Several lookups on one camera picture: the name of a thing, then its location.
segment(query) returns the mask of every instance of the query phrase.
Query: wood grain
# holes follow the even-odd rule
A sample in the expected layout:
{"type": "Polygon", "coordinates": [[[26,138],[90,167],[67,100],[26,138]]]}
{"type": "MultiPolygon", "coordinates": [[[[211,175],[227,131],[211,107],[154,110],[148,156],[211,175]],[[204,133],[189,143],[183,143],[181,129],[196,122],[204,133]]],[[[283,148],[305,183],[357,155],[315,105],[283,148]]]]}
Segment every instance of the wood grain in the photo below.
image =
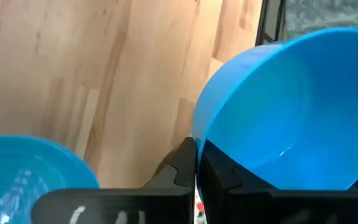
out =
{"type": "Polygon", "coordinates": [[[140,187],[190,134],[211,75],[255,42],[261,0],[0,0],[0,134],[68,146],[140,187]]]}
{"type": "Polygon", "coordinates": [[[224,0],[213,57],[227,62],[255,45],[262,0],[224,0]]]}

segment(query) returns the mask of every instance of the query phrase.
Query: blue bowl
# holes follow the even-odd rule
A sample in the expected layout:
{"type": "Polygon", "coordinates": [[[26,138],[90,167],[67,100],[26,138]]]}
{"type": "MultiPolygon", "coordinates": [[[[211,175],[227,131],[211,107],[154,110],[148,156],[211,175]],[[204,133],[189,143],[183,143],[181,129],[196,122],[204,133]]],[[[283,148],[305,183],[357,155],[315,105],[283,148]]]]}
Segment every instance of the blue bowl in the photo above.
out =
{"type": "Polygon", "coordinates": [[[0,224],[30,224],[42,195],[65,188],[99,188],[90,168],[69,149],[42,138],[0,137],[0,224]]]}
{"type": "Polygon", "coordinates": [[[192,133],[199,162],[209,139],[278,189],[348,189],[358,179],[358,29],[234,57],[202,91],[192,133]]]}

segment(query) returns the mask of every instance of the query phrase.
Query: black frame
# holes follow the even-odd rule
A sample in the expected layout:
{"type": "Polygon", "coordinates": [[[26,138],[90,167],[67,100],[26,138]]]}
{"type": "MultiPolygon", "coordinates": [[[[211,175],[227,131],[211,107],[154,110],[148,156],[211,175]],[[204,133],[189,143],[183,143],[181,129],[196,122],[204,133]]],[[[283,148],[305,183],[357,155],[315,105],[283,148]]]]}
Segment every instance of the black frame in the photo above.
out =
{"type": "MultiPolygon", "coordinates": [[[[185,138],[142,188],[52,191],[35,203],[32,223],[191,224],[196,158],[185,138]]],[[[278,190],[209,141],[198,169],[208,224],[358,223],[358,181],[344,191],[278,190]]]]}
{"type": "Polygon", "coordinates": [[[280,0],[274,37],[269,36],[265,31],[266,18],[267,18],[267,14],[269,13],[269,3],[270,0],[262,1],[262,8],[260,10],[259,25],[258,25],[258,30],[255,40],[255,46],[262,45],[264,43],[264,40],[266,40],[268,43],[276,42],[279,40],[278,38],[280,37],[280,28],[282,24],[282,19],[285,18],[285,0],[280,0]]]}

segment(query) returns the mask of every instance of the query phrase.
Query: blue container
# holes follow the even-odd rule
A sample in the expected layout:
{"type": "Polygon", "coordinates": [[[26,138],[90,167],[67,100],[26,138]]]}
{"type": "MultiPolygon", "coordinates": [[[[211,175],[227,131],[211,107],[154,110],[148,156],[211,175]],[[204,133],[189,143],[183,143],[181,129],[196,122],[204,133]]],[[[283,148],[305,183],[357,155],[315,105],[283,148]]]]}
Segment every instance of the blue container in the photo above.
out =
{"type": "Polygon", "coordinates": [[[51,190],[99,188],[90,168],[46,139],[0,137],[0,224],[30,224],[35,201],[51,190]]]}
{"type": "Polygon", "coordinates": [[[193,136],[285,190],[358,179],[358,29],[263,45],[225,63],[198,99],[193,136]]]}

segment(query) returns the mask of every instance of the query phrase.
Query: wooden table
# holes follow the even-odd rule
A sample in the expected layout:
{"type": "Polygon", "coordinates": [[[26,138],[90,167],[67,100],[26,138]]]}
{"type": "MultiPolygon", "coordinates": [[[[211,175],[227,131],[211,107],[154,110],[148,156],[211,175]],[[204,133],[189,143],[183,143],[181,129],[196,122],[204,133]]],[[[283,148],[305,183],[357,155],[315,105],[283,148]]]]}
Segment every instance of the wooden table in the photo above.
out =
{"type": "Polygon", "coordinates": [[[208,78],[254,46],[262,0],[0,0],[0,134],[43,136],[102,187],[140,187],[208,78]]]}

